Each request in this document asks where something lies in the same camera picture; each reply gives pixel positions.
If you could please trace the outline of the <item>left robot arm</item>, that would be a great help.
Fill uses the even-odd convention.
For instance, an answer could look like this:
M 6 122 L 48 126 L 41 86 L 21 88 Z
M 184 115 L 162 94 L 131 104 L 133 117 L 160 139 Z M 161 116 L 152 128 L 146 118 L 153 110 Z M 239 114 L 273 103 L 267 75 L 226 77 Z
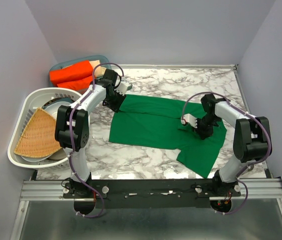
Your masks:
M 67 155 L 71 176 L 65 186 L 70 193 L 88 197 L 96 190 L 90 184 L 91 172 L 87 166 L 86 145 L 90 135 L 91 112 L 99 103 L 117 113 L 132 85 L 112 69 L 93 79 L 91 86 L 74 103 L 60 106 L 57 111 L 55 140 Z

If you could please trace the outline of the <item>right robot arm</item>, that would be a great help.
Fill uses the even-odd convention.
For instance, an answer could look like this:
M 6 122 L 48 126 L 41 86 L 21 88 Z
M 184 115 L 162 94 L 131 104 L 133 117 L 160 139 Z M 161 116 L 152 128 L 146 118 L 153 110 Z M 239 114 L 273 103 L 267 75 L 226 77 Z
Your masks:
M 211 137 L 214 127 L 222 120 L 234 128 L 233 155 L 214 174 L 211 183 L 211 191 L 222 196 L 234 189 L 238 178 L 250 166 L 265 161 L 271 155 L 270 124 L 266 117 L 246 113 L 225 97 L 216 98 L 214 93 L 205 94 L 200 101 L 205 115 L 196 121 L 194 129 L 202 140 Z

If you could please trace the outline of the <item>green t-shirt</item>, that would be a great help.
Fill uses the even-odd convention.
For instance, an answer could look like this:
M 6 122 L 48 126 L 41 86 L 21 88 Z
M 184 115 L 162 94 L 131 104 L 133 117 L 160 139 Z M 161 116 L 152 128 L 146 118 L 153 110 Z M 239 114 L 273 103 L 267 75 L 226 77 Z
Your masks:
M 210 174 L 226 140 L 223 122 L 202 140 L 190 125 L 181 124 L 182 109 L 196 118 L 205 115 L 200 103 L 129 94 L 114 114 L 109 141 L 116 144 L 178 149 L 177 161 L 203 178 Z

